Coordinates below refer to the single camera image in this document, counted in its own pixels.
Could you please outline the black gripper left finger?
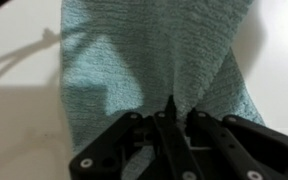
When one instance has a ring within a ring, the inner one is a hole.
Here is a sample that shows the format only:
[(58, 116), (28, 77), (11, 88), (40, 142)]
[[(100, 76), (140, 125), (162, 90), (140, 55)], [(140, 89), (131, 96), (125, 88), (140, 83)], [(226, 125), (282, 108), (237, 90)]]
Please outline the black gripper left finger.
[(126, 165), (145, 146), (156, 158), (137, 180), (204, 180), (175, 120), (173, 99), (152, 116), (124, 114), (73, 158), (71, 180), (122, 180)]

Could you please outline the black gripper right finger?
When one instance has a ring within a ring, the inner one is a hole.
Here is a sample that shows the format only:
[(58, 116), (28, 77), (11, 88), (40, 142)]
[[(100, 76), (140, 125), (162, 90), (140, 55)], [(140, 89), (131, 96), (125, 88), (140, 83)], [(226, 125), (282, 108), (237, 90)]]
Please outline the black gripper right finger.
[(198, 151), (209, 146), (231, 180), (288, 180), (288, 135), (236, 115), (217, 120), (193, 109), (186, 133)]

